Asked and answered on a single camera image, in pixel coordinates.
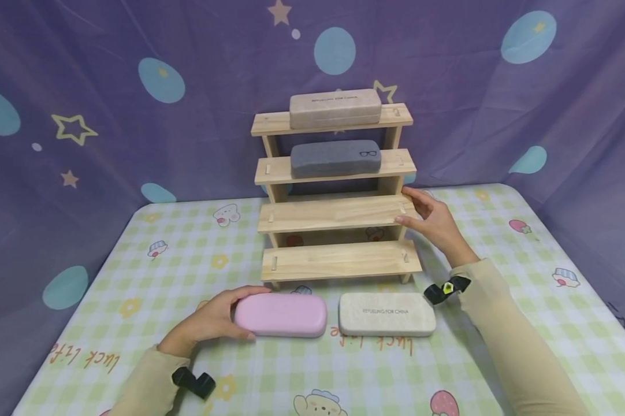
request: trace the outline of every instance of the wooden display stand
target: wooden display stand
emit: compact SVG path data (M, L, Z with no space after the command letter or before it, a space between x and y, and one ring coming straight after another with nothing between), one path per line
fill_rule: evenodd
M267 154L257 163L255 184L265 186L270 201L261 207L257 232L267 233L273 245L264 250L262 281L274 289L281 281L360 276L399 276L407 283L422 271L414 243L404 240L405 227L394 222L398 215L416 216L412 201L400 193L404 176L416 173L416 166L408 150L398 148L401 129L413 123L402 103L382 105L379 123L333 128L292 130L287 111L255 115L251 135L261 136ZM366 128L386 128L378 172L294 179L290 158L278 153L278 135ZM287 184L363 178L378 178L377 196L287 202ZM379 229L378 238L366 238L366 229ZM344 240L349 242L337 244Z

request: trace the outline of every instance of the wooden shelf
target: wooden shelf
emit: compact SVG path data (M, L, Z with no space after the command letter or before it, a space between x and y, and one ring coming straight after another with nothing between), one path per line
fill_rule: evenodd
M269 248L262 259L262 281L274 283L421 271L410 240Z
M413 173L416 173L416 166L414 166L407 149L382 150L382 167L378 172L346 176L320 176L317 178L292 178L292 164L289 157L261 158L257 162L255 184L297 184L305 183L305 181L384 178Z
M299 133L330 132L339 130L364 130L366 128L386 128L411 126L414 123L410 111L403 102L382 105L382 115L378 123L357 124L322 128L292 129L289 127L289 111L281 113L256 114L252 121L252 136L297 135Z
M412 201L403 195L281 202L261 207L257 232L394 226L398 215L416 218Z

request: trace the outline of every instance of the pink glasses case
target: pink glasses case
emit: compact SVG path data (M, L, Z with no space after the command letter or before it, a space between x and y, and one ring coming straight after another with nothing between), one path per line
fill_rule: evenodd
M326 303L315 295L251 295L237 304L234 323L259 336L316 338L326 331Z

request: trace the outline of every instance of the purple fabric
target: purple fabric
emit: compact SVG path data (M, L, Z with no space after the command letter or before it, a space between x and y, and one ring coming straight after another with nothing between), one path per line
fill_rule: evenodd
M375 80L397 85L393 100L414 117L401 138L418 167L414 185L513 185L625 326L625 0L283 3L289 24L274 25L274 0L0 0L0 94L20 118L17 132L0 135L0 415L75 310L46 306L46 285L76 265L95 276L147 204L143 184L178 201L263 196L252 183L264 156L250 137L253 114L286 110L294 94ZM532 10L550 13L557 34L540 57L510 63L502 41ZM356 44L339 75L314 58L329 27ZM150 95L138 73L144 58L180 74L180 100ZM98 135L83 146L57 140L52 114L80 114ZM287 154L298 143L358 138L381 135L281 143ZM545 149L543 168L509 174L532 146ZM76 188L63 185L69 170Z

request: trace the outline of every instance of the black clip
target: black clip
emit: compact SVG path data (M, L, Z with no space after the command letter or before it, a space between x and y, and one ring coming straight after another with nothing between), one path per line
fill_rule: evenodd
M195 395L206 400L215 389L215 380L207 373L203 373L199 378L189 370L188 367L180 367L172 374L172 381L179 387L190 390Z
M437 305L444 302L449 298L449 296L458 291L465 292L465 289L467 289L467 286L469 286L470 283L471 280L466 277L452 276L441 287L435 284L428 286L428 288L423 291L423 295L430 301L430 303Z

